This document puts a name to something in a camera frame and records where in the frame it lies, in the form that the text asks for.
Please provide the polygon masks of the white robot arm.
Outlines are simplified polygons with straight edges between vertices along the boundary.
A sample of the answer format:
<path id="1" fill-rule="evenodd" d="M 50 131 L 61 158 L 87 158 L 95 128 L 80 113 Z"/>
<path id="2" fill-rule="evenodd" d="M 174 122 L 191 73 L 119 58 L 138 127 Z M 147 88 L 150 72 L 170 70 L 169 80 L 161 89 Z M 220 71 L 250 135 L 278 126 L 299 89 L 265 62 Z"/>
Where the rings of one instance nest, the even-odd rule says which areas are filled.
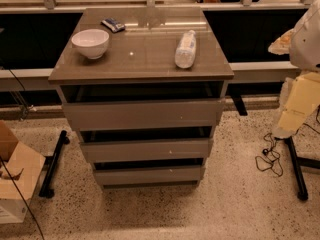
<path id="1" fill-rule="evenodd" d="M 268 51 L 288 54 L 290 63 L 301 70 L 282 85 L 272 134 L 279 139 L 294 135 L 320 105 L 320 0 L 316 0 L 293 29 L 273 42 Z"/>

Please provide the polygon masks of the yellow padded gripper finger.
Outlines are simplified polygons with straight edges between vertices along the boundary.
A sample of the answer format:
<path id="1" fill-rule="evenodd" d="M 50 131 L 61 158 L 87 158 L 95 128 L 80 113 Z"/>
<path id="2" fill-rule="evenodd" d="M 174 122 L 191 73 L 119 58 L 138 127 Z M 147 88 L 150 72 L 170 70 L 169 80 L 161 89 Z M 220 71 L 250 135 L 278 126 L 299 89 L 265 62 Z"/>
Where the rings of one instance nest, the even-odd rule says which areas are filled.
<path id="1" fill-rule="evenodd" d="M 294 135 L 320 105 L 320 74 L 307 72 L 282 85 L 272 134 L 279 139 Z"/>

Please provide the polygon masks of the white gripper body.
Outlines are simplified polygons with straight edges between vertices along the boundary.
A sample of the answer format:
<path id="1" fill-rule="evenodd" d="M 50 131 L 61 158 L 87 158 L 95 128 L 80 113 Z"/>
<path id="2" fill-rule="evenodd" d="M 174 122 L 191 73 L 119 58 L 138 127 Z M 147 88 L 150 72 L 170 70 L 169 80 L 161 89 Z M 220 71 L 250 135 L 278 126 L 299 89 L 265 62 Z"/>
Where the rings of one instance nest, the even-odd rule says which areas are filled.
<path id="1" fill-rule="evenodd" d="M 285 55 L 290 53 L 291 38 L 293 29 L 286 31 L 279 38 L 270 44 L 268 51 L 275 55 Z"/>

